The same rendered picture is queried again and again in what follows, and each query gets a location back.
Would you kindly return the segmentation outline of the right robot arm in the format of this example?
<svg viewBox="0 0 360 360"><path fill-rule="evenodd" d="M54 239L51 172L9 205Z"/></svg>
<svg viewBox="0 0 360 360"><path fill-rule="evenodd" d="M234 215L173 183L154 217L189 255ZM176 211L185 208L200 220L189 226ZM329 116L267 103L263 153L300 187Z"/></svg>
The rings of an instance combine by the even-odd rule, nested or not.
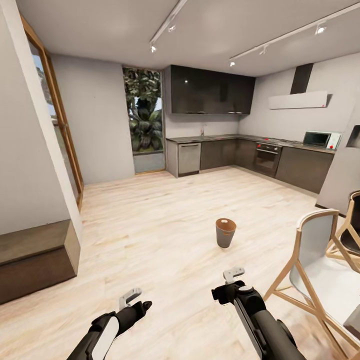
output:
<svg viewBox="0 0 360 360"><path fill-rule="evenodd" d="M260 360L307 360L298 350L288 327L267 310L255 287L234 280L244 274L242 266L225 270L225 285L211 290L213 299L221 305L232 303L235 306Z"/></svg>

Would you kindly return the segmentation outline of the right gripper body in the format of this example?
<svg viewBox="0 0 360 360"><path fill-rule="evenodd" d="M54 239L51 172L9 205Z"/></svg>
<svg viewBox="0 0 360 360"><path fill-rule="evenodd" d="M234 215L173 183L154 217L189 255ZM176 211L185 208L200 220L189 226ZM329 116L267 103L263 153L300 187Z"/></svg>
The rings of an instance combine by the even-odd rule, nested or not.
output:
<svg viewBox="0 0 360 360"><path fill-rule="evenodd" d="M221 305L233 303L231 300L231 296L230 296L231 291L233 288L239 287L242 285L245 285L244 282L242 280L238 280L238 281L235 281L233 284L228 284L228 285L225 284L225 285L217 286L215 288L215 290L216 290L216 293L218 296L218 302Z"/></svg>

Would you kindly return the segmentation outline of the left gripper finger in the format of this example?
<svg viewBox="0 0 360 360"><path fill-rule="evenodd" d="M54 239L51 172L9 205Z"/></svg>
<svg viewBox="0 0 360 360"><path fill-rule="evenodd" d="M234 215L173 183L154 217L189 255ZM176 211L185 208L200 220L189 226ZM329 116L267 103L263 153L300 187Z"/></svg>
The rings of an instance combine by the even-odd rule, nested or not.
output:
<svg viewBox="0 0 360 360"><path fill-rule="evenodd" d="M153 305L153 303L152 303L152 301L145 301L142 305L143 305L145 313L147 313L146 311L151 307L151 305Z"/></svg>

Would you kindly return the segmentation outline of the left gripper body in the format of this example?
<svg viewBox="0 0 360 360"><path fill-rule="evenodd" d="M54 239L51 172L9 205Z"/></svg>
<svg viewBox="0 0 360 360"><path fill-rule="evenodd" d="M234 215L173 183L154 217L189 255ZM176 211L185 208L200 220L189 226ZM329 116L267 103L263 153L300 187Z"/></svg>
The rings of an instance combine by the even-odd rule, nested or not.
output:
<svg viewBox="0 0 360 360"><path fill-rule="evenodd" d="M127 317L127 326L125 330L131 328L137 321L146 316L141 300L133 306L123 309L121 312L123 312Z"/></svg>

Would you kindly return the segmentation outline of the trash can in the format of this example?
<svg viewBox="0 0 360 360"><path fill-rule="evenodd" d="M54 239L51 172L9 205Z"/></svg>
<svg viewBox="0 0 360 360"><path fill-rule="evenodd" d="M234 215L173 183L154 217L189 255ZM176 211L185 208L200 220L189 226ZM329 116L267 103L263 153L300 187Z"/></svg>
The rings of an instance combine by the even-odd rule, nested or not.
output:
<svg viewBox="0 0 360 360"><path fill-rule="evenodd" d="M222 222L222 220L227 222ZM219 218L215 222L215 227L217 245L221 248L228 248L237 228L236 223L228 218Z"/></svg>

